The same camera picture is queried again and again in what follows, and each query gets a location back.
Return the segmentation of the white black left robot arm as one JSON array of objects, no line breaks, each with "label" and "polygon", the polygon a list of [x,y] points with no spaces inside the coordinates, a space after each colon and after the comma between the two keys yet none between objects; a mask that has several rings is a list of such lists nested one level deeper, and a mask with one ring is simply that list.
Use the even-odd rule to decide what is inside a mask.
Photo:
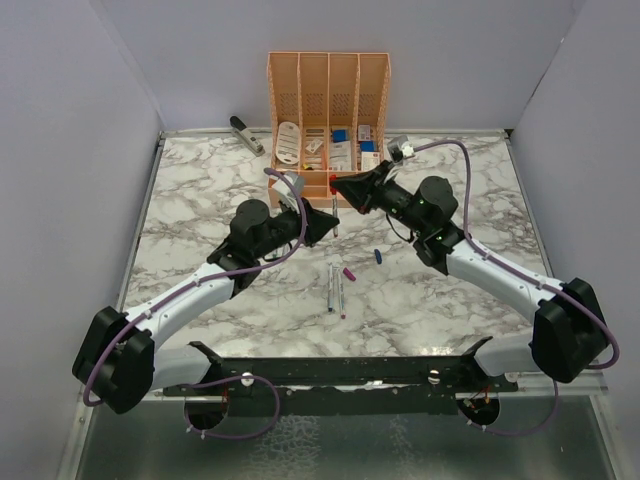
[{"label": "white black left robot arm", "polygon": [[296,211],[271,216],[259,200],[237,208],[229,235],[187,279],[137,307],[112,307],[93,318],[72,366],[84,385],[83,401],[106,404],[122,414],[154,390],[188,385],[206,395],[220,385],[221,371],[209,352],[190,344],[163,350],[162,345],[204,312],[247,289],[268,268],[267,255],[288,245],[312,247],[339,223],[308,201]]}]

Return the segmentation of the white pen blue end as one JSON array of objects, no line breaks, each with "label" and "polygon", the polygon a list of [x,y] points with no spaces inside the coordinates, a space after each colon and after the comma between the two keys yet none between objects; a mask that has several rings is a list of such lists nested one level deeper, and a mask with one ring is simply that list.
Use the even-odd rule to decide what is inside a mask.
[{"label": "white pen blue end", "polygon": [[328,296],[327,296],[327,311],[333,313],[334,308],[334,272],[333,264],[328,264]]}]

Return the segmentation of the red pen cap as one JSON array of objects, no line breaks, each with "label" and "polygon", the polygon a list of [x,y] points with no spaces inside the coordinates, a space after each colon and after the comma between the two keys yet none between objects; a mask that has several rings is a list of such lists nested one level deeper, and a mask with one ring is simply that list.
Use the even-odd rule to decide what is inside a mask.
[{"label": "red pen cap", "polygon": [[329,191],[331,193],[331,195],[335,196],[337,194],[337,190],[334,187],[334,182],[337,179],[336,175],[330,175],[329,176]]}]

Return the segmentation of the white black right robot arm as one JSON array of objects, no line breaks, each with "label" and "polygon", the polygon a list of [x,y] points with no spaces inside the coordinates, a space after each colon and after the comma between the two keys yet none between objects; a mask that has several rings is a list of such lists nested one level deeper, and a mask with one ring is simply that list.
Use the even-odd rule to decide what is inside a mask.
[{"label": "white black right robot arm", "polygon": [[452,220],[458,202],[446,179],[429,176],[409,192],[390,179],[391,168],[384,161],[368,172],[334,177],[330,187],[361,214],[379,209],[399,221],[411,230],[423,264],[484,290],[532,326],[529,333],[486,340],[475,348],[474,358],[459,367],[467,389],[481,391],[495,377],[515,372],[542,372],[569,383],[594,364],[610,341],[587,282],[562,282],[521,269],[469,242]]}]

